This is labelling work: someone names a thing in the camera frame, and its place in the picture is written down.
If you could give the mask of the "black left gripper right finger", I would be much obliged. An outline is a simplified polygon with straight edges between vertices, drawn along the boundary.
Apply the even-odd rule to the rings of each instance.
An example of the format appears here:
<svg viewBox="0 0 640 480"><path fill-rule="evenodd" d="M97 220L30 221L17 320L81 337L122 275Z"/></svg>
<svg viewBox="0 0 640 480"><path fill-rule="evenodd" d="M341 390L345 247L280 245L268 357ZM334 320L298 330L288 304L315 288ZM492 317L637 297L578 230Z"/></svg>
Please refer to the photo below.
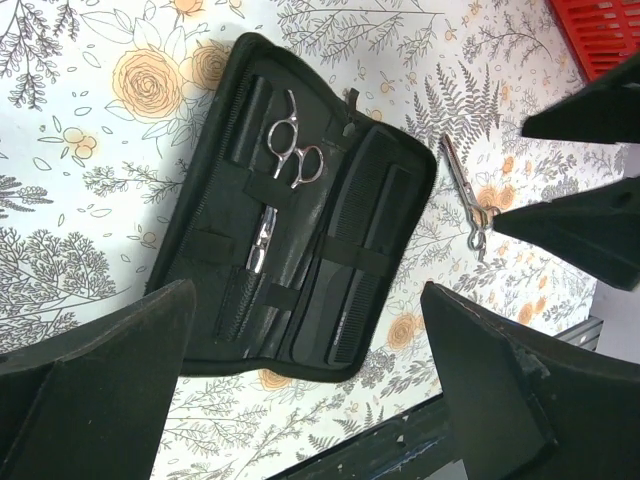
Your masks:
<svg viewBox="0 0 640 480"><path fill-rule="evenodd" d="M421 308L468 478L638 478L638 365L433 282Z"/></svg>

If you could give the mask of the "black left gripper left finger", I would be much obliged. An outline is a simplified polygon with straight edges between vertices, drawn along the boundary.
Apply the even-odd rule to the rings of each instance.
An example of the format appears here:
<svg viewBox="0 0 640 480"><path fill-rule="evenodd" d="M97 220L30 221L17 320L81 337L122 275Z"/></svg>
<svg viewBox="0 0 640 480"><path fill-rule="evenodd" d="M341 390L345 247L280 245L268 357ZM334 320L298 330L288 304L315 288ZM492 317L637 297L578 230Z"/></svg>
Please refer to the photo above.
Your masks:
<svg viewBox="0 0 640 480"><path fill-rule="evenodd" d="M4 479L147 479L196 306L189 280L1 357Z"/></svg>

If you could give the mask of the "black wide tooth comb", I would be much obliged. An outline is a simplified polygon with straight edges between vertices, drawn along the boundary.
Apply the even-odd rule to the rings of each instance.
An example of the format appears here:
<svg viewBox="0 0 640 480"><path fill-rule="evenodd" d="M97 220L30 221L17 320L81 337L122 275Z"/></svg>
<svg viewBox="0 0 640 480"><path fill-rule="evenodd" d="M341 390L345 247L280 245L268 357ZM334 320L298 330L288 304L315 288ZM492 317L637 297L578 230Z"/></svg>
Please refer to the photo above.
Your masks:
<svg viewBox="0 0 640 480"><path fill-rule="evenodd" d="M423 169L420 158L376 125L351 157L333 205L327 235L390 255L399 249Z"/></svg>

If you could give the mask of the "black tail comb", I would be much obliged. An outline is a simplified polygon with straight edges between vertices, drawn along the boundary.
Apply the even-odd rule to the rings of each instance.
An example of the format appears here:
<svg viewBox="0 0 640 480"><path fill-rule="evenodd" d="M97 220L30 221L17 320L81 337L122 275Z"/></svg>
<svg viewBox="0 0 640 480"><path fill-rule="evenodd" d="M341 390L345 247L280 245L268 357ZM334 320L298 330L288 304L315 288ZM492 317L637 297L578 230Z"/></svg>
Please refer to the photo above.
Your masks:
<svg viewBox="0 0 640 480"><path fill-rule="evenodd" d="M291 347L294 362L311 368L344 369L352 364L390 257L331 240L312 262L304 308Z"/></svg>

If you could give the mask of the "silver thinning scissors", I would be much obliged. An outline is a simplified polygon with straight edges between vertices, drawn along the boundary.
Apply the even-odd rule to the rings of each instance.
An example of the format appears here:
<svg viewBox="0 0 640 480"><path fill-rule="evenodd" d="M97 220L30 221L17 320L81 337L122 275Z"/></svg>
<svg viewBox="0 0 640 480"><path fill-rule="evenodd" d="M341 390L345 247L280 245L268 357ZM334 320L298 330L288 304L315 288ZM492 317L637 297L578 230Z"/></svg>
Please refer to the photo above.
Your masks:
<svg viewBox="0 0 640 480"><path fill-rule="evenodd" d="M440 144L445 153L471 228L467 238L467 245L477 254L478 261L483 262L486 254L487 231L493 227L493 218L500 214L500 209L494 206L483 207L478 202L471 183L464 174L462 162L451 137L448 134L443 134Z"/></svg>

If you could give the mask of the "black zippered tool case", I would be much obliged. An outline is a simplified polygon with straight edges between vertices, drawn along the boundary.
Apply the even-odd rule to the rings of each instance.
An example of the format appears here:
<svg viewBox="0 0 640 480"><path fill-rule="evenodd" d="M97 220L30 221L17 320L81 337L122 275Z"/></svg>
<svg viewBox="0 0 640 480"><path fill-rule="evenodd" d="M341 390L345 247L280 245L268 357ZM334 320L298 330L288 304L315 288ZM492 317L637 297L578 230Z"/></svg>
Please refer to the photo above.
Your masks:
<svg viewBox="0 0 640 480"><path fill-rule="evenodd" d="M194 284L183 375L268 369L339 383L361 369L437 162L422 142L360 113L357 98L356 90L337 96L301 58L260 34L235 42L147 283L149 290L178 279ZM291 357L304 287L313 259L338 240L327 235L333 205L351 157L376 125L420 158L420 189L399 249L387 255L355 361L344 369L307 367Z"/></svg>

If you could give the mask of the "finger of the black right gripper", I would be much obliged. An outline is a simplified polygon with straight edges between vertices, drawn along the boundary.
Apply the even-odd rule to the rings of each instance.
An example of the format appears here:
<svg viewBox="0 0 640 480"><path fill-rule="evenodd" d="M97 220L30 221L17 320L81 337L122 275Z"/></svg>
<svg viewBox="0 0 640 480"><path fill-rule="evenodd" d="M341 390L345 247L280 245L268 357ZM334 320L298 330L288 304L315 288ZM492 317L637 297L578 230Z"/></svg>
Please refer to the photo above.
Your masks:
<svg viewBox="0 0 640 480"><path fill-rule="evenodd" d="M639 285L639 179L497 215L493 229L536 245L609 286Z"/></svg>
<svg viewBox="0 0 640 480"><path fill-rule="evenodd" d="M528 138L599 144L639 142L639 56L575 94L528 117Z"/></svg>

